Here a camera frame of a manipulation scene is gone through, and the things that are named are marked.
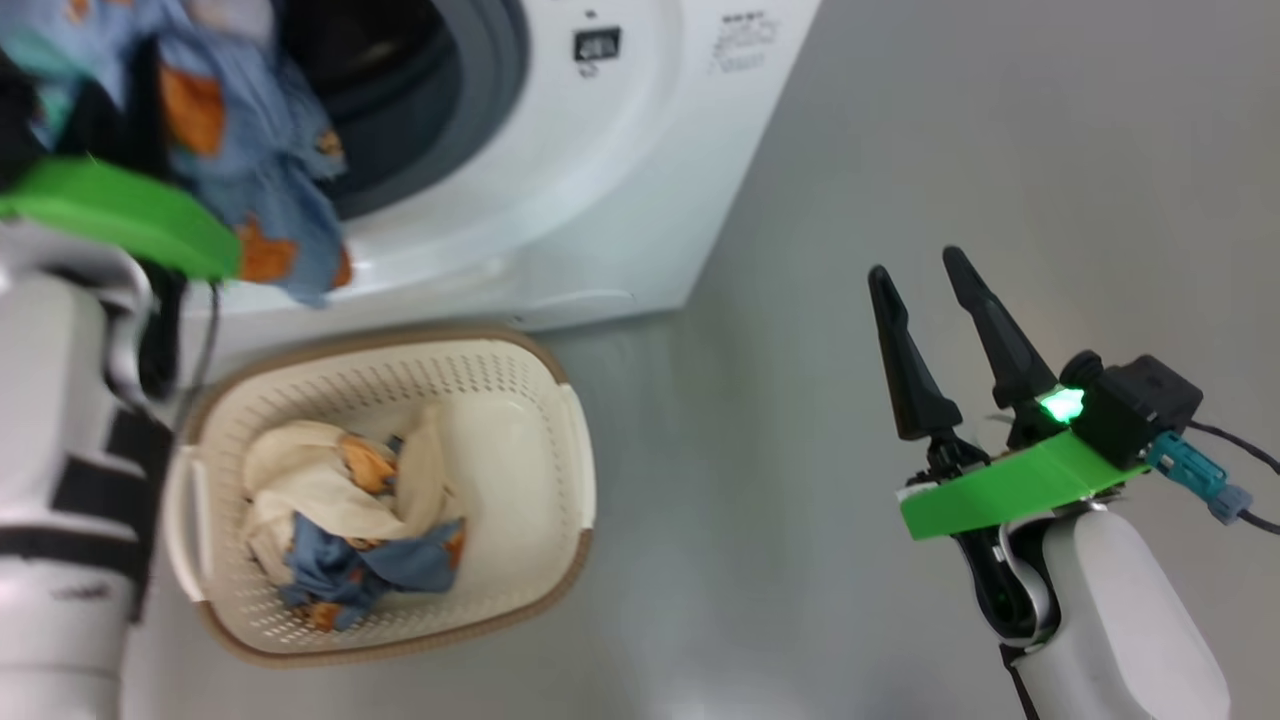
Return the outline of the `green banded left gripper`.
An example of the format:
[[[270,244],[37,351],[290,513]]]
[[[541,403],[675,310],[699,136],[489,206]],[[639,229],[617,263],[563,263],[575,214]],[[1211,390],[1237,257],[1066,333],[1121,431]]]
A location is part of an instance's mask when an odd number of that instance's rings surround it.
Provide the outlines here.
[[[88,79],[61,129],[67,158],[38,161],[3,193],[3,260],[69,279],[105,306],[105,374],[124,398],[172,395],[188,284],[241,274],[236,233],[165,184],[172,164],[160,60],[157,40],[142,40],[127,67],[125,168],[141,176],[105,163],[113,100]]]

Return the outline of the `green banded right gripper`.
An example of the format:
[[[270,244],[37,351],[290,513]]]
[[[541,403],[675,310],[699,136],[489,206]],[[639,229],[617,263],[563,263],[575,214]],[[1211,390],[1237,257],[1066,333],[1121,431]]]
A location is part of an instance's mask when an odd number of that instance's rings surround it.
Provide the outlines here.
[[[1038,413],[1057,377],[960,247],[945,247],[943,264],[988,359],[997,407],[1016,416]],[[1014,527],[1134,477],[1137,456],[1153,437],[1152,420],[1083,413],[1056,436],[991,457],[955,433],[963,415],[916,347],[888,270],[873,266],[867,282],[897,436],[929,442],[928,468],[899,493],[904,524],[915,541],[957,542],[979,609],[1004,644],[1044,643],[1059,624],[1057,605],[1047,574],[1018,556]]]

